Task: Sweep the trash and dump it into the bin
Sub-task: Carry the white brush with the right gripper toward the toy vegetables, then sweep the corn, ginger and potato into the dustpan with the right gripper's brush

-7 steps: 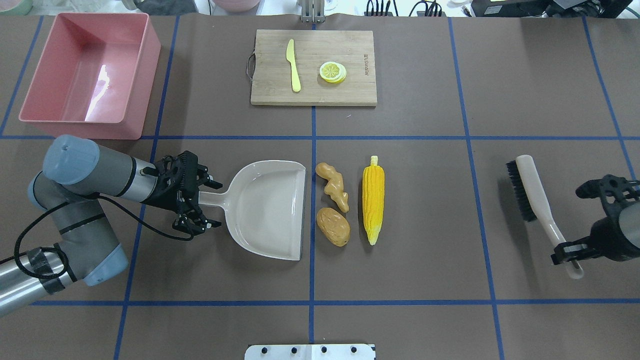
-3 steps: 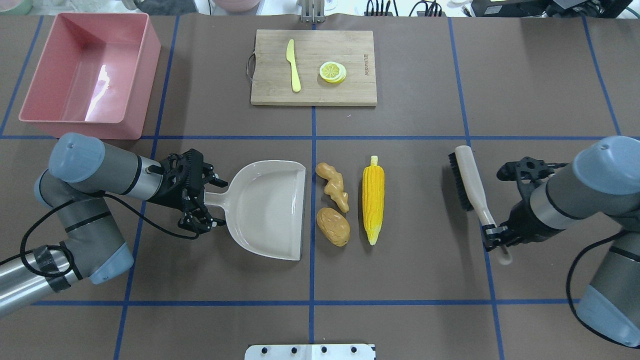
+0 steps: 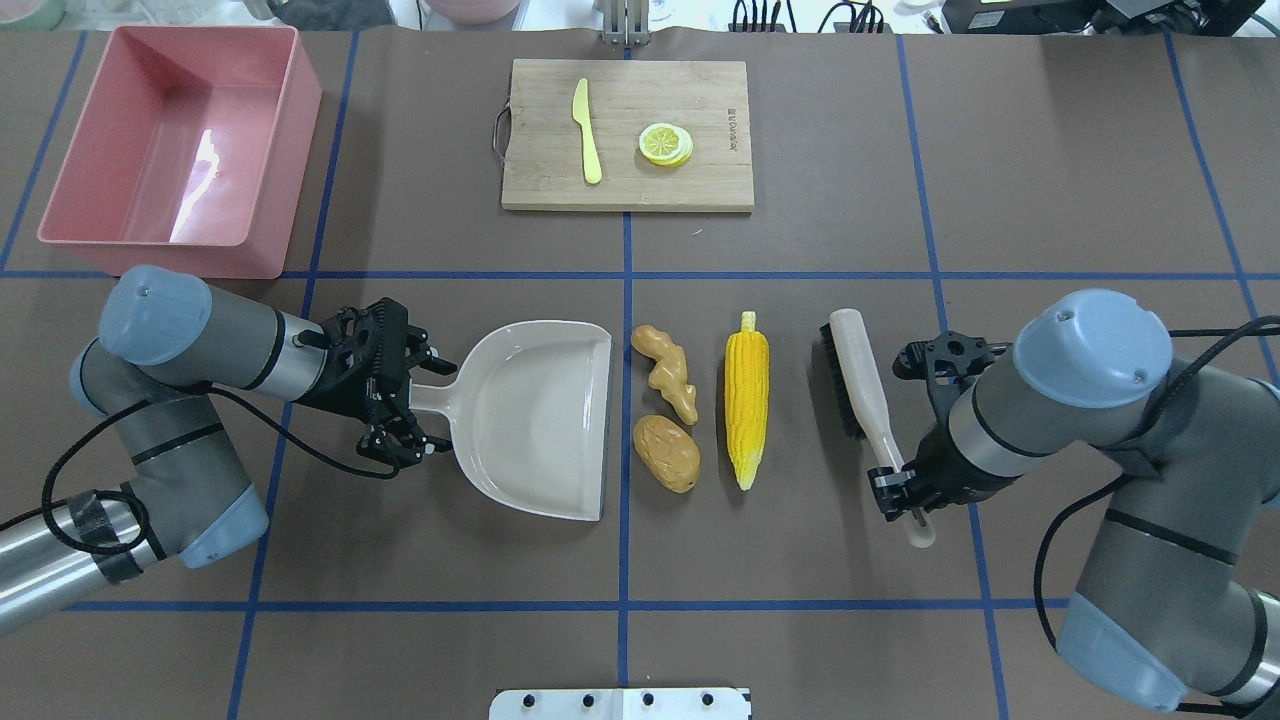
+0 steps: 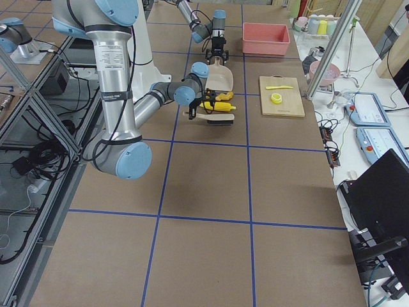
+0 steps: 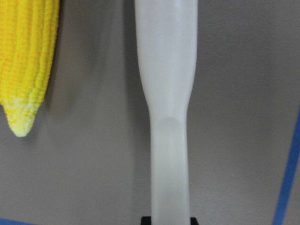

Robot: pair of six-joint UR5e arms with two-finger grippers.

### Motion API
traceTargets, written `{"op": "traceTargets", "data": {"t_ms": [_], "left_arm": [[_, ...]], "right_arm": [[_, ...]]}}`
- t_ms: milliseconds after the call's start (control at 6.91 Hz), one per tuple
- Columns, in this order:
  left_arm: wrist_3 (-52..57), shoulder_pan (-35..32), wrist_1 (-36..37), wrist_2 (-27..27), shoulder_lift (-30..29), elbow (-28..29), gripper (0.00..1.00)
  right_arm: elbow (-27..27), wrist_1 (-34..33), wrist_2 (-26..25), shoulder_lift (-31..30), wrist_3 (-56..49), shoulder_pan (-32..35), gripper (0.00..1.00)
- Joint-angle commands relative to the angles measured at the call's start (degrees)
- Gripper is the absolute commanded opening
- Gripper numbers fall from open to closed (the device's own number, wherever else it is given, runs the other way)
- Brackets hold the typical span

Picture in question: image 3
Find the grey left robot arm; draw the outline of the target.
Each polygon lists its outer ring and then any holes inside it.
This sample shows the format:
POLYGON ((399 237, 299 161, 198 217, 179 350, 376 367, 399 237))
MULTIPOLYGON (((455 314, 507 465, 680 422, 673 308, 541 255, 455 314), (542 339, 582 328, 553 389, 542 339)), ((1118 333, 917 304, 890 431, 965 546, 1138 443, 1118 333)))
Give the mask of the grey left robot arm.
POLYGON ((47 473, 37 509, 3 524, 3 632, 87 594, 122 585, 169 557, 204 568, 259 541, 269 525, 212 404, 257 392, 360 421, 361 457, 390 479, 448 439, 426 434, 410 406, 411 372, 457 366, 380 299, 310 322, 196 277, 129 269, 102 309, 97 336, 69 386, 99 424, 115 429, 133 475, 119 486, 55 498, 78 439, 47 473))

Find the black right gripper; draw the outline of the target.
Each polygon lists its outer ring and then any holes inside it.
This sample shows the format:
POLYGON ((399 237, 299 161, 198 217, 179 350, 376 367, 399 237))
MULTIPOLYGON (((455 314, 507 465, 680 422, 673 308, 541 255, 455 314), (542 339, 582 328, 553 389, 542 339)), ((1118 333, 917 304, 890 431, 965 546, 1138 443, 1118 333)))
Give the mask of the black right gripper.
POLYGON ((904 470, 869 470, 868 480, 877 507, 887 521, 909 514, 925 523, 925 512, 948 505, 982 502, 1012 484, 966 460, 948 433, 948 418, 964 391, 1010 343, 989 343, 948 331, 928 341, 913 341, 893 360, 892 372, 902 380, 923 380, 936 423, 922 438, 915 457, 904 470))

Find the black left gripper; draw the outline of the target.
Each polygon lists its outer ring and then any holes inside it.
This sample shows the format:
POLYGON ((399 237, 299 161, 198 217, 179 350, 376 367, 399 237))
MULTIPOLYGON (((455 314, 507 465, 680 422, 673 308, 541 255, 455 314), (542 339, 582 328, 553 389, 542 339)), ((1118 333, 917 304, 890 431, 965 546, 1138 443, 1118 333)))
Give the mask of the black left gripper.
POLYGON ((460 366, 440 356, 425 329, 408 325, 403 305, 380 299, 367 307, 343 307, 317 331, 301 331, 298 346, 323 352, 320 373, 298 401, 364 421, 357 455, 403 469, 453 451, 451 439, 422 430, 406 397, 413 369, 449 377, 460 366))

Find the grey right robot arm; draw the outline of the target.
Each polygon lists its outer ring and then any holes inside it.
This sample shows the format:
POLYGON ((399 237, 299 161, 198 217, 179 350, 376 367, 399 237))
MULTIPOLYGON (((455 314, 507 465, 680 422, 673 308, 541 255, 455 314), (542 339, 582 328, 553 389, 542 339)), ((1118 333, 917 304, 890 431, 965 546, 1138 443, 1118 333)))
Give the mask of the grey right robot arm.
POLYGON ((1126 702, 1178 711, 1189 693, 1240 719, 1277 716, 1277 596, 1236 579, 1258 514, 1277 506, 1277 387, 1174 352, 1153 313, 1111 290, 1070 293, 1009 345, 947 333, 910 343, 902 379, 929 383, 934 425, 899 471, 874 470, 879 510, 978 503, 1071 445, 1117 466, 1064 509, 1105 501, 1056 655, 1126 702))

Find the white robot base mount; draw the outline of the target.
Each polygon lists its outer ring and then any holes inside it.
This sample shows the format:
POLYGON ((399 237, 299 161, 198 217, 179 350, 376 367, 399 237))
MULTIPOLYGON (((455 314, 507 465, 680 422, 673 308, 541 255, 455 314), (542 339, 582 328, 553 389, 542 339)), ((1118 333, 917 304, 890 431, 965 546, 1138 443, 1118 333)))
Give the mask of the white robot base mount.
POLYGON ((732 687, 508 689, 489 719, 751 719, 750 692, 732 687))

